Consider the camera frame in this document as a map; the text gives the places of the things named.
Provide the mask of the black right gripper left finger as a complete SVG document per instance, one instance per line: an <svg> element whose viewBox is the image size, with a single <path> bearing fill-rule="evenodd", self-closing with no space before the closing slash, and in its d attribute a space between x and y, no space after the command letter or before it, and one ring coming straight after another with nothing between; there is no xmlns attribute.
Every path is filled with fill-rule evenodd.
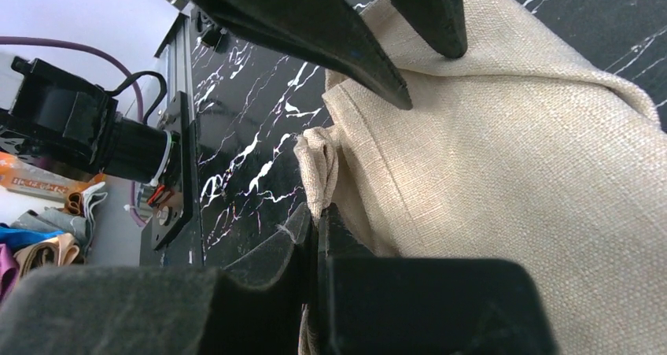
<svg viewBox="0 0 667 355"><path fill-rule="evenodd" d="M311 214L225 268L43 267L1 307L4 354L295 354Z"/></svg>

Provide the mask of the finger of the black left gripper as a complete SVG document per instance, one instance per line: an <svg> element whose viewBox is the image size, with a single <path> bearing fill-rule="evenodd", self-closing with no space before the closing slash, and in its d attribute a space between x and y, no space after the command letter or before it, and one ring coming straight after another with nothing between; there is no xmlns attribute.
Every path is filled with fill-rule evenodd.
<svg viewBox="0 0 667 355"><path fill-rule="evenodd" d="M463 0L389 0L426 43L442 56L458 59L468 42Z"/></svg>
<svg viewBox="0 0 667 355"><path fill-rule="evenodd" d="M407 84L345 0L190 0L239 38L339 72L398 109Z"/></svg>

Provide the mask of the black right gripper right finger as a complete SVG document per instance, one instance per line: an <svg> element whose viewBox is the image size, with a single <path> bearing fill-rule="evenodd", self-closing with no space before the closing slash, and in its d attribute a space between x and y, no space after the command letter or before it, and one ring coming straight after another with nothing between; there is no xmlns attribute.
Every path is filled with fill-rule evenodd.
<svg viewBox="0 0 667 355"><path fill-rule="evenodd" d="M319 219L321 354L555 354L528 272L492 258L379 257L353 243L337 207Z"/></svg>

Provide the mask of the beige cloth napkin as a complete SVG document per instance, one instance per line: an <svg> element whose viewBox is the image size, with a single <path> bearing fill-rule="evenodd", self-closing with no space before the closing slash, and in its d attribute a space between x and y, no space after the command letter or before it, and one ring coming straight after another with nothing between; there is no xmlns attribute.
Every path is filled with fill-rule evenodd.
<svg viewBox="0 0 667 355"><path fill-rule="evenodd" d="M407 81L397 109L339 72L297 139L308 208L377 255L500 257L536 280L564 354L666 351L666 135L649 95L515 0L464 0L431 49L389 0L362 18Z"/></svg>

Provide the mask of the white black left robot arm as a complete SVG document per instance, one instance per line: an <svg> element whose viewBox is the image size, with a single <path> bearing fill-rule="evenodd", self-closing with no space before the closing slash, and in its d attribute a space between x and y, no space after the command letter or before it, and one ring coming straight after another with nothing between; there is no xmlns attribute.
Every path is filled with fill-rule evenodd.
<svg viewBox="0 0 667 355"><path fill-rule="evenodd" d="M351 77L398 109L413 106L407 84L344 0L192 0L214 22L253 43ZM136 182L189 181L191 135L124 119L112 93L42 61L15 57L23 80L1 112L1 144L37 165L63 164ZM295 231L280 231L228 268L48 267L30 274L1 308L4 354L292 354L301 329L322 354L360 354L392 334L367 325L406 319L415 287L374 301L371 274L416 272L428 261L335 257L337 209L315 218L301 206Z"/></svg>

